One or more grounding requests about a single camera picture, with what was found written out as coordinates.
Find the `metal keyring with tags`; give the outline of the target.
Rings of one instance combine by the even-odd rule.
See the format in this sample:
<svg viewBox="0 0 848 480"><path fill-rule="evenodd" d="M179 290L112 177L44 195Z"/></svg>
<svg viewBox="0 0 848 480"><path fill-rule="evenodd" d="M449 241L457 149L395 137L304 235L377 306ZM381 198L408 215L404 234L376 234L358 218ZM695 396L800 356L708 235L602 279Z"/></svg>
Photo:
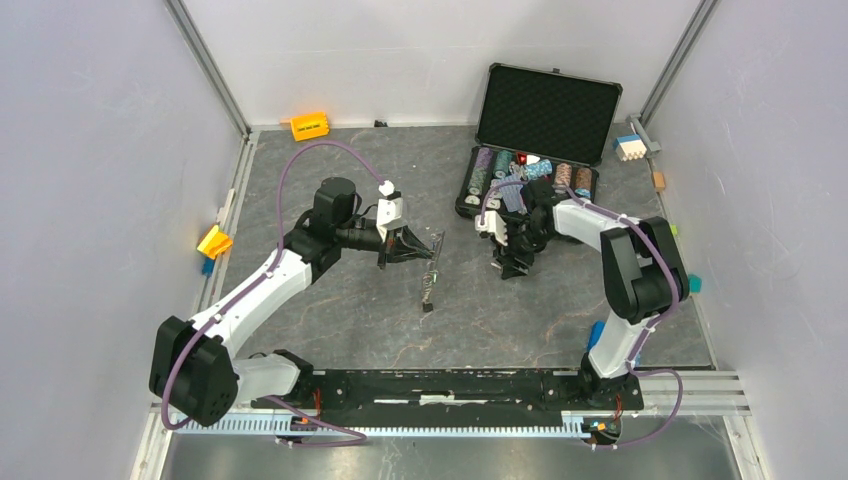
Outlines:
<svg viewBox="0 0 848 480"><path fill-rule="evenodd" d="M444 235L444 231L432 235L432 255L427 262L421 282L421 307L424 313L430 313L434 310L432 291L437 282L438 260L444 243Z"/></svg>

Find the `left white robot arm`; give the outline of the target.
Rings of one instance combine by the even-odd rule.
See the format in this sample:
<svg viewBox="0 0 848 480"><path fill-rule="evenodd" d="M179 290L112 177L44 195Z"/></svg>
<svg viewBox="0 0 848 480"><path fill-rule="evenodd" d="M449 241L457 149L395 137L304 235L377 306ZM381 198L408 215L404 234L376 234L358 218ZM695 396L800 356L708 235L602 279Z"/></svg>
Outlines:
<svg viewBox="0 0 848 480"><path fill-rule="evenodd" d="M377 265L431 259L432 251L409 229L401 193L382 182L375 217L359 213L361 197L346 178L322 181L312 207L285 233L267 260L228 295L188 320L167 318L158 328L149 389L161 400L164 425L176 428L171 408L186 421L210 426L235 404L278 396L306 405L314 381L291 354L236 355L251 335L288 300L320 279L344 250L374 252Z"/></svg>

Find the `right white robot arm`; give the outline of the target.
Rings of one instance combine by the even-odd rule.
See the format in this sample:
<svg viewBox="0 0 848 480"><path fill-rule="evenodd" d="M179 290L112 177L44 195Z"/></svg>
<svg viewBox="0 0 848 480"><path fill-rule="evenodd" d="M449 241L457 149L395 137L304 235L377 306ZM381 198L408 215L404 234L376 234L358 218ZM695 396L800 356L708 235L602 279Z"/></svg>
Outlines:
<svg viewBox="0 0 848 480"><path fill-rule="evenodd" d="M477 232L493 240L494 264L504 279L527 274L547 243L569 237L599 252L610 314L581 360L577 392L602 408L635 378L636 359L657 325L689 295L688 278L668 221L638 219L600 207L571 189L557 192L538 179L517 182L527 214L509 222L481 209Z"/></svg>

